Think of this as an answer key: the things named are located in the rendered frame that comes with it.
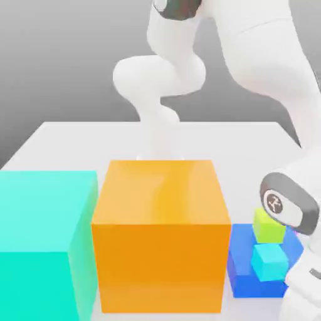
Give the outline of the blue box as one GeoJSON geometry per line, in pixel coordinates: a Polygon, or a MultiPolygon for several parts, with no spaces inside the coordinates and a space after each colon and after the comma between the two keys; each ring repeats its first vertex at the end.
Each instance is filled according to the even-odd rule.
{"type": "Polygon", "coordinates": [[[251,258],[256,238],[251,224],[234,224],[228,252],[227,271],[235,298],[282,298],[287,285],[282,280],[261,282],[251,258]]]}

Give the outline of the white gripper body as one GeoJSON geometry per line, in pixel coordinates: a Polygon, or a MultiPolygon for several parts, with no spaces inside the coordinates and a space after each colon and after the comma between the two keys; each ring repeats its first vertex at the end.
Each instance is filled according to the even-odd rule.
{"type": "Polygon", "coordinates": [[[321,257],[305,248],[285,283],[279,321],[321,321],[321,257]]]}

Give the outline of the small green cube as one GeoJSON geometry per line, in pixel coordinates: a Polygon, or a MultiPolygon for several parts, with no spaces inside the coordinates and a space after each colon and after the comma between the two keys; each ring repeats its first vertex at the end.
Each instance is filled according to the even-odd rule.
{"type": "Polygon", "coordinates": [[[263,208],[257,208],[253,219],[253,232],[257,243],[282,244],[286,226],[276,222],[263,208]]]}

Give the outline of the large orange box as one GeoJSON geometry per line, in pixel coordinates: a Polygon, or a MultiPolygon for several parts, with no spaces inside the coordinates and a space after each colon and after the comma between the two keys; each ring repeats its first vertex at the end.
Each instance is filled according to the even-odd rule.
{"type": "Polygon", "coordinates": [[[92,219],[103,313],[219,313],[231,220],[210,160],[113,160],[92,219]]]}

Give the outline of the small cyan cube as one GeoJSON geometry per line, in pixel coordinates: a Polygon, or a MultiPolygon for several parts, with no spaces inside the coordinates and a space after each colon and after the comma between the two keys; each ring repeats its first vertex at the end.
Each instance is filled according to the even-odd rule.
{"type": "Polygon", "coordinates": [[[283,281],[288,271],[289,260],[279,244],[257,244],[253,247],[251,265],[259,281],[283,281]]]}

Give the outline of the large teal box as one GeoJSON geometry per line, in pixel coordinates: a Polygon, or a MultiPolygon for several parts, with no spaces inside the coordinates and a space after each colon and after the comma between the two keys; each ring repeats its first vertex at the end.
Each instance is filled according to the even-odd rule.
{"type": "Polygon", "coordinates": [[[90,321],[93,171],[0,171],[0,321],[90,321]]]}

